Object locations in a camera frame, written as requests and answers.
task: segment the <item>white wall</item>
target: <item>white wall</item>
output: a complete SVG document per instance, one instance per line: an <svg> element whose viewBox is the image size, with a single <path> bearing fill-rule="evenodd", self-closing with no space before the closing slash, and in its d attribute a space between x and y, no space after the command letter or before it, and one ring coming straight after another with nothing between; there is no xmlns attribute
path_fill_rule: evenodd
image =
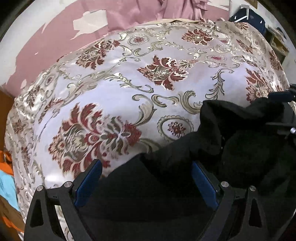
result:
<svg viewBox="0 0 296 241"><path fill-rule="evenodd" d="M260 3L258 3L258 8L255 9L253 6L251 6L248 2L244 0L232 0L231 8L230 8L230 16L235 14L240 9L241 4L249 5L254 12L260 15L264 19L266 23L266 27L268 26L271 26L273 28L280 27L283 30L287 38L287 40L285 40L285 45L289 48L289 55L285 58L285 61L283 62L282 65L288 81L290 83L296 83L296 63L295 63L296 49L292 44L288 34L285 32L284 28L281 26L278 20Z"/></svg>
<svg viewBox="0 0 296 241"><path fill-rule="evenodd" d="M0 42L1 84L15 72L16 57L28 40L56 17L68 5L77 0L35 0L13 22Z"/></svg>

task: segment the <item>pink fabric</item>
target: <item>pink fabric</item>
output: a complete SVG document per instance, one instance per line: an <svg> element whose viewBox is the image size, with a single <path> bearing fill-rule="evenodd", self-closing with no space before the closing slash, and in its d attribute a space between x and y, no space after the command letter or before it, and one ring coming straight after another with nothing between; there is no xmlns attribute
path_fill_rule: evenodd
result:
<svg viewBox="0 0 296 241"><path fill-rule="evenodd" d="M224 18L226 21L228 21L230 17L229 14L230 14L229 10L224 10L222 8L208 5L207 11L205 11L205 13L203 14L203 18L210 19L212 21L216 21L219 18Z"/></svg>
<svg viewBox="0 0 296 241"><path fill-rule="evenodd" d="M202 17L202 11L206 10L206 5L207 0L164 0L157 14L157 19L185 18L199 20Z"/></svg>
<svg viewBox="0 0 296 241"><path fill-rule="evenodd" d="M113 0L102 1L107 12L109 32L122 31L163 18L199 20L207 10L208 0ZM88 11L99 10L95 0L84 0Z"/></svg>

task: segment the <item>floral bedspread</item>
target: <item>floral bedspread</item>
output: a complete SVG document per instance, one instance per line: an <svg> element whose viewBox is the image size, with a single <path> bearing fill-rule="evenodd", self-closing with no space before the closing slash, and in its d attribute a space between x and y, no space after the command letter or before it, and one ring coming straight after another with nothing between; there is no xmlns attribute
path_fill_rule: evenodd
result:
<svg viewBox="0 0 296 241"><path fill-rule="evenodd" d="M196 131L203 100L247 106L287 87L274 51L247 23L140 25L62 56L15 99L7 119L24 220L38 185L73 180L95 158L107 176Z"/></svg>

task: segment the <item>black cloth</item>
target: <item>black cloth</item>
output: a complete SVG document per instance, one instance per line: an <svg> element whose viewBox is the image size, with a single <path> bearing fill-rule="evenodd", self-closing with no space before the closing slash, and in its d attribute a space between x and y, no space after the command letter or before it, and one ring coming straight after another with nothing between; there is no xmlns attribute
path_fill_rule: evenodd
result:
<svg viewBox="0 0 296 241"><path fill-rule="evenodd" d="M220 181L258 189L273 236L296 208L296 149L289 128L267 122L296 126L287 103L204 101L197 132L102 178L83 219L98 240L196 240L213 214L191 177L198 160Z"/></svg>

